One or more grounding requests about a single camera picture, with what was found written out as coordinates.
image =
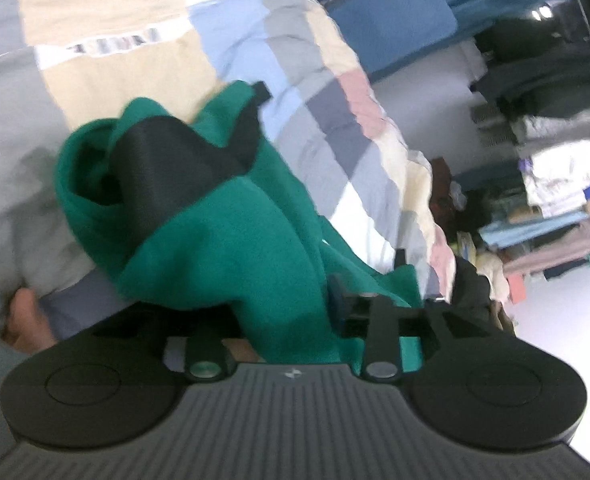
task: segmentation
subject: green cloth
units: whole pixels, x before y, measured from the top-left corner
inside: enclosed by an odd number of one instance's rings
[[[253,88],[235,82],[191,124],[226,146]],[[352,292],[377,292],[399,306],[420,307],[415,269],[380,274],[361,261],[302,183],[261,136],[248,173],[230,178],[159,227],[134,251],[119,185],[108,156],[134,124],[168,116],[145,98],[119,119],[93,121],[64,144],[55,186],[68,223],[124,297],[178,310],[228,303],[248,340],[269,363],[348,362],[358,369],[363,341],[341,339],[326,313],[326,278],[339,274]],[[421,366],[416,338],[401,338],[406,371]]]

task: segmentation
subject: green garment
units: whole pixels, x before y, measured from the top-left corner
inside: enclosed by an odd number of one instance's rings
[[[190,127],[211,145],[227,146],[255,99],[246,83],[230,84]],[[399,306],[421,306],[415,269],[402,266],[384,275],[355,256],[317,215],[302,183],[261,133],[248,172],[218,184],[133,247],[110,152],[131,127],[160,116],[169,114],[158,103],[135,99],[121,118],[79,128],[57,161],[56,192],[70,228],[121,295],[178,310],[228,303],[267,362],[348,362],[355,370],[363,341],[332,332],[327,276],[339,274],[352,292],[377,292]],[[247,119],[241,124],[252,128]],[[187,135],[196,134],[187,128]],[[419,341],[401,342],[404,369],[418,369]]]

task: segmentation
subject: light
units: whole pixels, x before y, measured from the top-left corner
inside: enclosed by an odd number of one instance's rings
[[[550,10],[550,7],[546,7],[546,6],[544,6],[544,7],[540,7],[540,14],[541,14],[541,15],[542,15],[544,18],[546,18],[547,20],[548,20],[549,18],[552,18],[552,17],[553,17],[553,11],[552,11],[552,10]]]

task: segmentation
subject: patchwork quilt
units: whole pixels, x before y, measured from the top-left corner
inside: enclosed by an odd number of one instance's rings
[[[2,295],[43,296],[92,269],[52,184],[71,131],[138,96],[190,121],[234,80],[265,82],[265,136],[355,254],[387,272],[404,249],[436,292],[429,164],[314,0],[0,0]]]

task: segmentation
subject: ribbed surface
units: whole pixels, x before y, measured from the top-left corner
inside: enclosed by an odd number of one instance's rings
[[[56,453],[22,444],[0,480],[582,480],[566,446],[508,456],[470,450],[427,428],[391,386],[348,367],[241,365],[190,388],[176,411],[110,450]]]

